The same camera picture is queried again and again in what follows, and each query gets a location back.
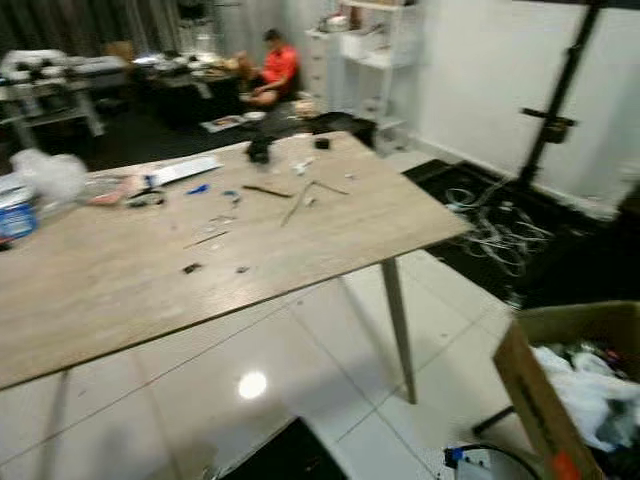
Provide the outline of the pink wrapper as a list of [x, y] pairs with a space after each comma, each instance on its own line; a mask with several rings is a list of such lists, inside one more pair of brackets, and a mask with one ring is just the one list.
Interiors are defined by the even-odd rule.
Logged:
[[147, 187], [143, 175], [96, 175], [87, 179], [82, 189], [82, 204], [114, 206], [127, 201]]

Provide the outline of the papers and plate pile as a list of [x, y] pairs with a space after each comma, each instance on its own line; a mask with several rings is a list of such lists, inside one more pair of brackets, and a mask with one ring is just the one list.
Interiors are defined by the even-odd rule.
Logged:
[[230, 128], [260, 122], [266, 115], [268, 114], [265, 111], [246, 111], [246, 113], [239, 115], [221, 116], [221, 118], [210, 120], [210, 122], [201, 122], [200, 125], [207, 133], [218, 133], [229, 131]]

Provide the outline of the person in orange shirt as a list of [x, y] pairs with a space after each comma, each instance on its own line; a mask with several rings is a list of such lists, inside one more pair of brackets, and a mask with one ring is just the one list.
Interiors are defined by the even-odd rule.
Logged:
[[284, 40], [278, 29], [268, 29], [264, 41], [268, 51], [261, 67], [253, 65], [246, 51], [233, 56], [242, 87], [247, 88], [244, 104], [251, 108], [268, 109], [296, 96], [300, 74], [296, 49]]

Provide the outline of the thin pale stick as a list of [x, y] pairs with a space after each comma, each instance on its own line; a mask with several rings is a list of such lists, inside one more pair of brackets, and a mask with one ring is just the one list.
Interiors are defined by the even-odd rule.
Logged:
[[184, 246], [183, 248], [184, 248], [184, 250], [186, 250], [186, 248], [195, 247], [195, 246], [197, 246], [197, 244], [202, 244], [202, 243], [206, 243], [206, 242], [209, 242], [209, 241], [214, 241], [214, 239], [219, 238], [219, 237], [223, 237], [223, 236], [225, 236], [225, 234], [228, 234], [228, 233], [230, 233], [230, 232], [228, 232], [228, 230], [219, 230], [219, 232], [212, 233], [212, 234], [210, 234], [210, 236], [205, 236], [204, 238], [197, 239], [196, 242], [192, 242], [192, 243], [186, 244], [186, 246]]

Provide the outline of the clear plastic bag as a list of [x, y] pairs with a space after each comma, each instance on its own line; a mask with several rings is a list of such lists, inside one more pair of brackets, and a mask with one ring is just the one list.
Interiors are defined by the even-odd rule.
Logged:
[[10, 157], [14, 172], [49, 204], [73, 204], [83, 191], [88, 170], [76, 155], [50, 155], [27, 148]]

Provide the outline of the black tripod stand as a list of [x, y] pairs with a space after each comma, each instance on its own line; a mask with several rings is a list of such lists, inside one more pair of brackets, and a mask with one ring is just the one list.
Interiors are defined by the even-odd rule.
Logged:
[[605, 6], [611, 0], [579, 0], [585, 6], [585, 12], [579, 22], [579, 27], [571, 44], [564, 50], [564, 61], [562, 68], [554, 83], [547, 108], [535, 110], [524, 108], [521, 113], [526, 116], [534, 116], [540, 120], [538, 132], [527, 155], [524, 165], [518, 170], [515, 180], [517, 189], [531, 189], [532, 183], [541, 169], [541, 156], [543, 156], [548, 145], [561, 145], [566, 141], [568, 132], [576, 127], [576, 120], [562, 116], [564, 104], [570, 96], [571, 84], [579, 72], [582, 56], [588, 49], [591, 36], [593, 36], [596, 22]]

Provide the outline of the small black floor mat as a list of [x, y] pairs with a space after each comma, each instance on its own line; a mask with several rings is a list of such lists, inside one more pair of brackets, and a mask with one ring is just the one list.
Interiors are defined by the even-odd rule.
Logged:
[[349, 480], [346, 471], [302, 419], [215, 480]]

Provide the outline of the large black floor mat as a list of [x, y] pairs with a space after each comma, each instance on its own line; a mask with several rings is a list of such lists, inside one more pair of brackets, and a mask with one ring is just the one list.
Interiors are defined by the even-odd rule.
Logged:
[[468, 163], [433, 159], [406, 175], [471, 225], [430, 255], [507, 305], [640, 302], [640, 220], [589, 218]]

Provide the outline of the black cloth lump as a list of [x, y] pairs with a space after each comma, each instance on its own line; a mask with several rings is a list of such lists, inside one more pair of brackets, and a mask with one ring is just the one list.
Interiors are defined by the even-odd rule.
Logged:
[[256, 134], [244, 151], [244, 155], [253, 165], [269, 165], [273, 160], [271, 147], [276, 141], [278, 141], [278, 137], [275, 137], [274, 134]]

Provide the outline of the blue and white can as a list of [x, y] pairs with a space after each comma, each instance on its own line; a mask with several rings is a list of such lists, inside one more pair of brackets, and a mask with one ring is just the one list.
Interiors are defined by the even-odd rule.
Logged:
[[33, 198], [35, 192], [26, 186], [0, 189], [1, 241], [27, 237], [38, 228]]

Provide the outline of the white crumpled trash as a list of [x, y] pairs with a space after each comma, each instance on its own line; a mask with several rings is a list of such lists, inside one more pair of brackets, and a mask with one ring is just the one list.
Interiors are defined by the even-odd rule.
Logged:
[[640, 383], [588, 342], [532, 348], [584, 443], [613, 452], [640, 442]]

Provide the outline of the brown cardboard box bin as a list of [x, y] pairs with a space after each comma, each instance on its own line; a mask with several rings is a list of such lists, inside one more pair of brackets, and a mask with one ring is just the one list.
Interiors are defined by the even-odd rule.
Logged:
[[553, 480], [640, 480], [640, 442], [604, 452], [584, 443], [532, 348], [588, 342], [640, 383], [640, 302], [532, 308], [513, 315], [493, 361]]

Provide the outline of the white shelf unit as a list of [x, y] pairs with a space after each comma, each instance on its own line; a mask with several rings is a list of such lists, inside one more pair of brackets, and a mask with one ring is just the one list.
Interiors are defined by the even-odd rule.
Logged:
[[323, 0], [306, 29], [303, 69], [320, 113], [369, 120], [379, 134], [410, 128], [408, 77], [421, 44], [422, 0]]

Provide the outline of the dark striped curtain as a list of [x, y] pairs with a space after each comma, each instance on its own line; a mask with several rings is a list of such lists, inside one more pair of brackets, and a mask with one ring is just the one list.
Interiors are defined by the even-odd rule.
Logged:
[[0, 0], [1, 49], [96, 58], [123, 44], [134, 55], [265, 54], [274, 29], [301, 44], [339, 0]]

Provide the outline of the black bag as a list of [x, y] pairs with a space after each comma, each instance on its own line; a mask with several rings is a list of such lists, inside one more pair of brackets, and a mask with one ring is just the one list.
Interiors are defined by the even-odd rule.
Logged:
[[378, 124], [348, 114], [346, 111], [325, 111], [303, 120], [303, 128], [316, 134], [343, 131], [351, 133], [353, 137], [361, 138], [362, 141], [370, 141]]

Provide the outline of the dark cluttered table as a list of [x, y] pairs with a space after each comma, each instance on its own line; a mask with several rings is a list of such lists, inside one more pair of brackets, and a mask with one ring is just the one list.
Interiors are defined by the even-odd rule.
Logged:
[[221, 61], [156, 56], [134, 64], [134, 77], [148, 108], [169, 127], [212, 122], [247, 110], [241, 78]]

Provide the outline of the grey cluttered table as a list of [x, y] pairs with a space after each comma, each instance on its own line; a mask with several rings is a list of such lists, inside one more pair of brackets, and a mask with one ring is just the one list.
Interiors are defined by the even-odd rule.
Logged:
[[82, 119], [92, 136], [105, 134], [91, 92], [120, 87], [131, 64], [118, 56], [81, 58], [60, 50], [10, 50], [0, 61], [1, 124], [23, 148], [37, 148], [36, 125]]

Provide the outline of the light wooden table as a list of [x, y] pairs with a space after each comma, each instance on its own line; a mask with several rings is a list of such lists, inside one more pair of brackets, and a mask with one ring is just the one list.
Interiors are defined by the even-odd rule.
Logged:
[[[166, 188], [165, 204], [78, 207], [42, 224], [0, 256], [0, 389], [18, 387], [182, 332], [243, 308], [378, 265], [407, 397], [415, 365], [397, 261], [468, 229], [371, 148], [330, 132], [278, 140], [253, 165], [246, 143], [216, 148], [221, 168]], [[305, 175], [292, 166], [315, 156]], [[293, 198], [312, 186], [280, 227]], [[210, 184], [202, 195], [188, 189]], [[228, 230], [223, 237], [186, 244]], [[204, 265], [192, 274], [182, 268]]]

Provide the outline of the white flat strip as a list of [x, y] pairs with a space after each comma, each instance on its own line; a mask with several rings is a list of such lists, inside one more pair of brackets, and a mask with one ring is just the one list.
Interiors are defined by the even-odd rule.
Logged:
[[214, 154], [195, 155], [178, 159], [175, 163], [169, 163], [152, 169], [150, 173], [143, 174], [143, 184], [148, 188], [166, 186], [184, 178], [211, 172], [221, 168], [223, 163]]

